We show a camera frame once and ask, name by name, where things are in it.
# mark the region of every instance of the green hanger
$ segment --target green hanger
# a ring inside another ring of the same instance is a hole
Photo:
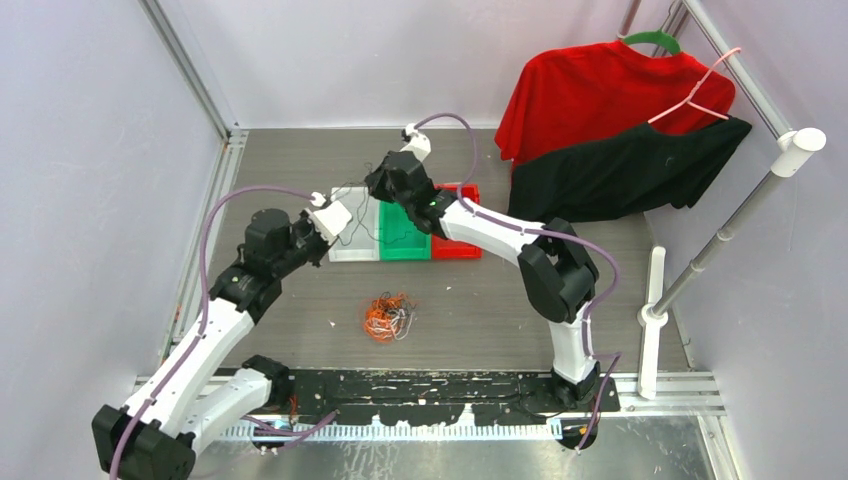
[[[677,39],[665,32],[640,32],[628,35],[622,40],[625,45],[635,45],[637,43],[652,43],[666,49],[668,53],[677,55],[681,52],[680,44]]]

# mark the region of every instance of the green tray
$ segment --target green tray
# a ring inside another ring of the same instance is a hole
[[[430,235],[415,228],[403,207],[380,202],[380,260],[430,260]]]

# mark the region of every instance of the bundle of orange cable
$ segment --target bundle of orange cable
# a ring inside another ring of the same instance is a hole
[[[380,343],[403,340],[415,318],[416,304],[404,293],[392,296],[385,292],[371,301],[365,309],[365,321],[362,328],[369,337]]]

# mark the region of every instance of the red bin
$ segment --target red bin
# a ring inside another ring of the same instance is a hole
[[[436,188],[456,191],[459,185],[436,185]],[[477,185],[469,184],[462,187],[462,196],[468,198],[476,204],[480,204],[480,190]],[[483,250],[481,248],[469,245],[464,242],[454,242],[453,240],[442,240],[433,235],[431,242],[431,254],[434,260],[448,260],[456,258],[481,258]]]

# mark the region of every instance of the t-shirt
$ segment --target t-shirt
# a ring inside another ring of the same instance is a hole
[[[555,150],[515,168],[508,214],[591,222],[668,203],[692,207],[750,131],[751,124],[734,117],[683,135],[643,123],[612,138]]]
[[[648,57],[620,41],[544,52],[527,63],[495,134],[514,166],[578,143],[618,135],[680,103],[708,68],[691,55]],[[727,113],[733,82],[710,74],[693,102]],[[658,120],[663,133],[709,125],[714,116],[684,106]]]

